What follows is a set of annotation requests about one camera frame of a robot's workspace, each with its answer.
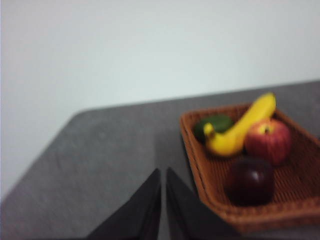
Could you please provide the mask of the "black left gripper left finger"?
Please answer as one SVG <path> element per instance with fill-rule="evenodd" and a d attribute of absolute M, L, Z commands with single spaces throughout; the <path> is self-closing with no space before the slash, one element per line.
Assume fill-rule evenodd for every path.
<path fill-rule="evenodd" d="M 88 240 L 155 240 L 162 207 L 161 172 L 156 168 L 131 198 L 88 236 Z"/>

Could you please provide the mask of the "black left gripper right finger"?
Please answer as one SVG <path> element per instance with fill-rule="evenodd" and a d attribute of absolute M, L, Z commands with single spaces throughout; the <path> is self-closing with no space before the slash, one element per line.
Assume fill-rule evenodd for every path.
<path fill-rule="evenodd" d="M 166 191 L 187 240 L 240 239 L 240 233 L 203 204 L 171 167 L 166 170 Z"/>

